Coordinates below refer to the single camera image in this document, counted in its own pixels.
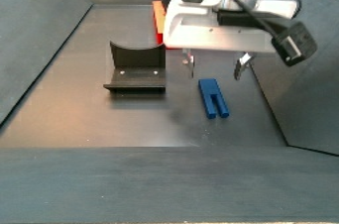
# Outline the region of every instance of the gray floor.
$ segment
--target gray floor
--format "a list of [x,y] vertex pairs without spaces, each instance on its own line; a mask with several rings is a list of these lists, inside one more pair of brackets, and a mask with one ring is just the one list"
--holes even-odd
[[[150,7],[90,11],[2,128],[0,223],[338,222],[339,159],[285,146],[253,73],[234,81],[237,55],[195,51],[193,79],[169,51],[165,96],[102,87],[109,41],[151,46],[150,26]],[[229,119],[206,118],[203,77]]]
[[[167,93],[114,96],[109,42],[155,46],[150,6],[97,6],[0,132],[0,148],[285,146],[251,71],[234,80],[238,55],[167,52]],[[231,116],[209,120],[198,88],[214,77]]]

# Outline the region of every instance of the black holder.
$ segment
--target black holder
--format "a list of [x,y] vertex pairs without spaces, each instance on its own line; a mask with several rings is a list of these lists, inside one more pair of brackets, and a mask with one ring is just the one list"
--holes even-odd
[[150,49],[129,49],[110,42],[115,70],[111,84],[115,90],[166,91],[166,46]]

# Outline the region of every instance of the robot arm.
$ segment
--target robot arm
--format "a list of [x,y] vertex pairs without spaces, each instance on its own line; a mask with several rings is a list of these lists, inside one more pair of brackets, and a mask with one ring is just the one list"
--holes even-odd
[[278,52],[291,66],[317,51],[305,26],[290,20],[297,10],[294,0],[242,1],[277,30],[274,36],[245,13],[235,0],[173,0],[165,24],[165,44],[171,48],[246,53],[237,66],[237,79],[253,60],[249,53]]

